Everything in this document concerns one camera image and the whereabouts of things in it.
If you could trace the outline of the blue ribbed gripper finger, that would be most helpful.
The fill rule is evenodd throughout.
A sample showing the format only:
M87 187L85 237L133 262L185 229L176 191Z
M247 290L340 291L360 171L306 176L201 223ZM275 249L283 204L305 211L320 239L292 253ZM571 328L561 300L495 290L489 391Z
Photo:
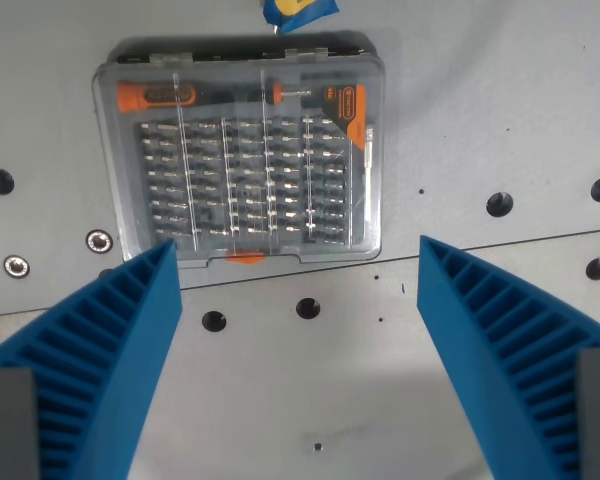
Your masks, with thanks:
M33 376L44 479L124 479L180 316L176 246L127 261L0 344Z
M496 479L578 479L576 358L600 323L428 236L417 308Z

